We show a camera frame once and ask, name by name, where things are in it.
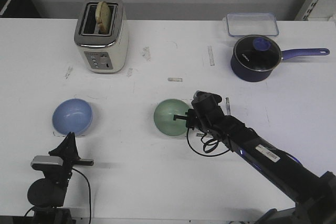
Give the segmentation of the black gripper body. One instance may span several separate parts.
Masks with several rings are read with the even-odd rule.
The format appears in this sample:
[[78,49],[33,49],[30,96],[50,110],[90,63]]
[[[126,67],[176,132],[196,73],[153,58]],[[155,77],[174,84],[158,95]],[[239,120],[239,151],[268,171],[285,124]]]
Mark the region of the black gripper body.
[[196,91],[191,102],[193,108],[186,112],[186,127],[202,132],[213,130],[213,124],[224,117],[224,112],[218,105],[222,100],[218,94]]
[[62,158],[64,163],[62,166],[57,165],[43,165],[43,174],[46,178],[50,179],[52,182],[62,182],[65,179],[71,177],[71,170],[75,165],[79,166],[93,166],[93,159],[72,159],[72,158]]

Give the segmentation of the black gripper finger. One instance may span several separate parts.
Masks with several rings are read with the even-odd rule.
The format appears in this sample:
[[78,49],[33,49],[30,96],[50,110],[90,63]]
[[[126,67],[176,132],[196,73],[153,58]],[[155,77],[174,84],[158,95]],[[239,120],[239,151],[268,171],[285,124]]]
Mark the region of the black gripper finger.
[[72,159],[79,159],[78,150],[76,146],[76,136],[74,132],[70,133],[70,153]]
[[187,120],[187,116],[182,116],[182,115],[174,115],[173,120]]
[[66,153],[66,149],[68,148],[71,136],[72,132],[69,132],[64,140],[55,149],[49,151],[48,154],[50,156],[64,156]]

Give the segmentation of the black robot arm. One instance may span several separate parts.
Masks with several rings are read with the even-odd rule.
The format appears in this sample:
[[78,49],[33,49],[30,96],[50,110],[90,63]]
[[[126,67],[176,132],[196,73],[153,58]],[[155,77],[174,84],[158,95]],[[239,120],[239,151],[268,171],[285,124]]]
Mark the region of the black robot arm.
[[79,157],[76,136],[69,132],[64,140],[48,155],[37,155],[30,166],[43,173],[44,178],[31,184],[27,199],[34,212],[31,223],[76,223],[64,201],[73,172],[83,173],[75,166],[93,166],[92,159]]
[[221,97],[197,91],[184,115],[169,116],[183,135],[208,137],[198,152],[189,140],[162,140],[123,120],[125,130],[79,141],[88,155],[78,162],[93,183],[98,218],[222,219],[248,217],[277,196],[250,174],[254,168],[294,207],[271,209],[258,223],[335,223],[335,175],[317,176],[296,158],[224,113]]

